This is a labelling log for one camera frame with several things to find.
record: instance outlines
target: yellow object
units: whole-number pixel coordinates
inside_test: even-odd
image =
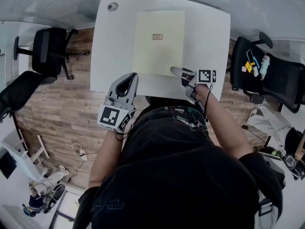
[[[248,72],[250,73],[250,72],[252,71],[252,66],[251,66],[251,64],[247,61],[247,63],[245,64],[245,66],[246,66]]]

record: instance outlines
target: paper sheet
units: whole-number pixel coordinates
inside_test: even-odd
[[[137,14],[132,71],[173,74],[182,68],[184,11],[152,11]]]

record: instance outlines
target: wooden floor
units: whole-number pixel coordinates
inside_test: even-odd
[[[67,51],[91,50],[93,32],[93,28],[84,29],[80,30],[78,35],[73,35]],[[71,145],[81,144],[86,153],[95,153],[99,150],[106,131],[97,125],[96,120],[100,102],[104,101],[106,93],[90,91],[90,56],[71,57],[70,61],[70,64],[67,64],[68,71],[73,73],[75,79],[66,80],[62,72],[55,83],[40,86],[27,104],[16,113],[16,118],[31,154],[38,150],[37,135],[41,135],[50,155],[50,159],[45,158],[43,164],[51,168],[62,164],[71,175],[76,175],[75,169],[81,165],[82,160],[74,154]],[[148,106],[144,96],[137,96],[134,103],[138,109],[137,115]],[[221,104],[240,125],[245,124],[250,111],[254,108],[254,104],[250,103],[249,98],[241,91],[231,90],[229,74],[225,78]],[[250,130],[258,136],[263,135],[253,127]],[[217,144],[211,127],[209,133]],[[245,133],[250,143],[257,139],[249,131]],[[93,161],[84,162],[78,169],[78,175],[72,178],[71,184],[85,188],[92,164]]]

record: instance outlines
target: shoe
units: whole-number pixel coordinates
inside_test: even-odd
[[[69,174],[69,172],[68,172],[68,170],[65,168],[65,166],[59,165],[58,167],[59,167],[59,169],[61,169],[61,171],[64,171],[64,172],[65,172],[65,176]]]
[[[248,122],[248,120],[256,114],[257,114],[257,108],[254,108],[253,110],[251,110],[251,113],[250,113],[249,117],[247,118],[246,122]]]

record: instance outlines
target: hand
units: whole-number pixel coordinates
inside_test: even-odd
[[[32,192],[32,190],[35,189],[32,184],[29,184],[29,191]]]
[[[206,84],[198,84],[195,86],[195,90],[197,92],[195,98],[198,101],[205,101],[206,95],[209,92],[209,88]]]

